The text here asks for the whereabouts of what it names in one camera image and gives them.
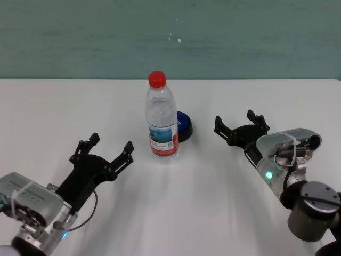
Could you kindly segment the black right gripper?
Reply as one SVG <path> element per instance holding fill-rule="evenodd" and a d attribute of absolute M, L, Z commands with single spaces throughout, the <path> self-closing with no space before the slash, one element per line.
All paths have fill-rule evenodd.
<path fill-rule="evenodd" d="M 229 146 L 244 149 L 250 143 L 256 142 L 261 136 L 267 135 L 270 130 L 263 115 L 258 116 L 249 109 L 247 118 L 253 125 L 243 125 L 231 130 L 223 123 L 220 116 L 216 116 L 214 132 L 224 139 Z"/>

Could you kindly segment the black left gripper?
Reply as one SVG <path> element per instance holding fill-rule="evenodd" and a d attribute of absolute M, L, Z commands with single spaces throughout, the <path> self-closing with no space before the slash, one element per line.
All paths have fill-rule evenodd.
<path fill-rule="evenodd" d="M 70 214 L 79 212 L 96 187 L 106 181 L 115 181 L 118 175 L 133 163 L 134 146 L 129 141 L 121 154 L 108 162 L 100 156 L 89 155 L 100 141 L 97 133 L 88 140 L 80 140 L 74 154 L 69 158 L 74 168 L 56 193 L 71 206 Z"/>

